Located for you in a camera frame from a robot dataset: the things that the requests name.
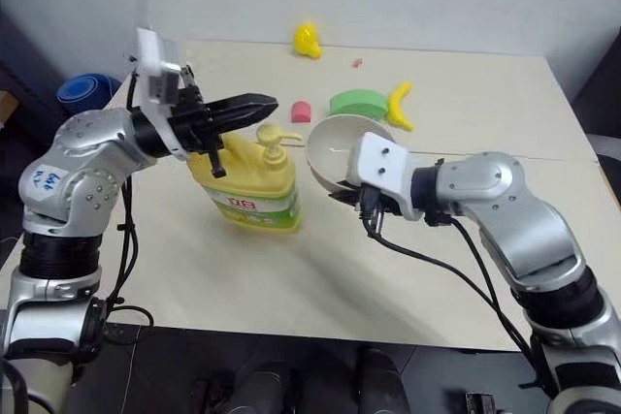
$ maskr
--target white bowl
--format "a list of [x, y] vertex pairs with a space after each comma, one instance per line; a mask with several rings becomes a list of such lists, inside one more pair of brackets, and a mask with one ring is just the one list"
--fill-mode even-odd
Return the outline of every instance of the white bowl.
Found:
[[323, 188], [331, 193], [343, 190], [338, 182], [347, 174], [349, 153], [367, 132], [395, 141], [386, 128], [366, 116], [343, 113], [315, 125], [307, 138], [307, 162]]

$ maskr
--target yellow duck toy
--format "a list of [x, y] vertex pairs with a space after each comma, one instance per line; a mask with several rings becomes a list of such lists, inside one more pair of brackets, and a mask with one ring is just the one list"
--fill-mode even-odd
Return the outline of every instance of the yellow duck toy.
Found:
[[321, 56], [317, 31], [312, 23], [303, 23], [298, 26], [293, 35], [293, 48], [299, 54], [310, 58]]

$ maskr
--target wire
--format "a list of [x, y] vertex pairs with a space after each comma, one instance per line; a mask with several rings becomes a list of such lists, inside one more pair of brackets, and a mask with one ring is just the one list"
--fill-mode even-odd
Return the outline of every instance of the wire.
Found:
[[[138, 73], [136, 70], [132, 72], [131, 79], [129, 81], [129, 89], [127, 90], [127, 101], [125, 103], [125, 107], [131, 111], [133, 108], [133, 99], [134, 99], [134, 91], [136, 89], [136, 81], [138, 79]], [[133, 204], [133, 183], [132, 176], [128, 176], [125, 179], [125, 182], [120, 188], [121, 196], [123, 198], [123, 205], [125, 207], [125, 219], [122, 225], [118, 226], [118, 229], [123, 232], [123, 245], [121, 247], [120, 253], [120, 264], [118, 267], [118, 274], [116, 275], [116, 283], [114, 284], [113, 290], [110, 292], [110, 295], [107, 297], [106, 302], [108, 303], [108, 315], [113, 312], [117, 312], [120, 310], [134, 310], [140, 312], [146, 316], [148, 319], [148, 328], [151, 329], [155, 325], [153, 316], [151, 313], [144, 309], [143, 307], [139, 307], [137, 305], [119, 305], [125, 302], [125, 299], [120, 297], [120, 290], [123, 285], [129, 279], [133, 269], [136, 267], [136, 262], [138, 261], [138, 234], [136, 233], [136, 224], [134, 223], [134, 217], [132, 215], [132, 204]], [[132, 254], [129, 258], [129, 263], [127, 261], [129, 256], [129, 249], [131, 247]], [[110, 344], [115, 345], [132, 345], [137, 344], [150, 335], [149, 332], [145, 332], [140, 334], [138, 332], [135, 339], [131, 341], [119, 341], [116, 340], [109, 335], [105, 335], [104, 339]]]
[[23, 376], [13, 364], [4, 358], [2, 358], [2, 368], [13, 388], [14, 414], [28, 414], [28, 390]]
[[[428, 264], [438, 266], [442, 269], [445, 269], [446, 271], [450, 271], [451, 273], [454, 273], [455, 275], [459, 276], [462, 280], [464, 280], [466, 284], [470, 286], [498, 314], [498, 317], [501, 320], [501, 323], [503, 324], [503, 327], [505, 328], [505, 330], [507, 330], [507, 333], [509, 337], [511, 338], [511, 340], [513, 340], [513, 342], [519, 348], [520, 352], [522, 352], [526, 360], [531, 364], [531, 366], [533, 366], [533, 369], [537, 372], [535, 365], [534, 365], [533, 357], [531, 355], [528, 345], [524, 341], [524, 338], [521, 337], [521, 334], [517, 331], [517, 329], [515, 329], [515, 327], [513, 326], [511, 321], [508, 319], [508, 317], [506, 317], [503, 314], [502, 310], [500, 309], [500, 306], [497, 305], [498, 299], [496, 299], [495, 302], [492, 299], [490, 299], [478, 286], [476, 286], [476, 284], [467, 275], [465, 275], [459, 269], [456, 269], [453, 266], [450, 266], [449, 264], [443, 261], [434, 259], [433, 257], [426, 256], [416, 251], [412, 251], [411, 249], [407, 249], [405, 247], [400, 246], [399, 244], [395, 244], [394, 242], [391, 242], [385, 239], [380, 233], [377, 233], [373, 230], [373, 228], [371, 227], [369, 223], [369, 219], [363, 218], [362, 223], [365, 227], [365, 230], [367, 230], [367, 234], [369, 235], [369, 237], [377, 241], [379, 244], [395, 252], [405, 254], [407, 256], [413, 257], [414, 259], [418, 259]], [[484, 265], [483, 265], [483, 269], [485, 270], [484, 275], [487, 275], [487, 278], [489, 278], [489, 274], [487, 273], [487, 269], [485, 268]]]

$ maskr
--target bottle label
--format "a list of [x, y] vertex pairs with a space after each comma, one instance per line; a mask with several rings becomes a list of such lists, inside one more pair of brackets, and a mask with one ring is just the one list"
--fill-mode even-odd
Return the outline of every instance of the bottle label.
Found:
[[300, 210], [298, 190], [293, 188], [282, 198], [252, 198], [211, 188], [205, 190], [224, 216], [262, 228], [287, 229], [296, 224]]

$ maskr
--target handwritten label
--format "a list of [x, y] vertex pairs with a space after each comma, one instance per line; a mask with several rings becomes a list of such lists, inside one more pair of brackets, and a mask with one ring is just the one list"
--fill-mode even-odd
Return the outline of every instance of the handwritten label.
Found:
[[28, 181], [26, 195], [35, 201], [42, 201], [53, 196], [58, 186], [62, 184], [62, 178], [68, 173], [66, 170], [41, 164], [35, 169]]

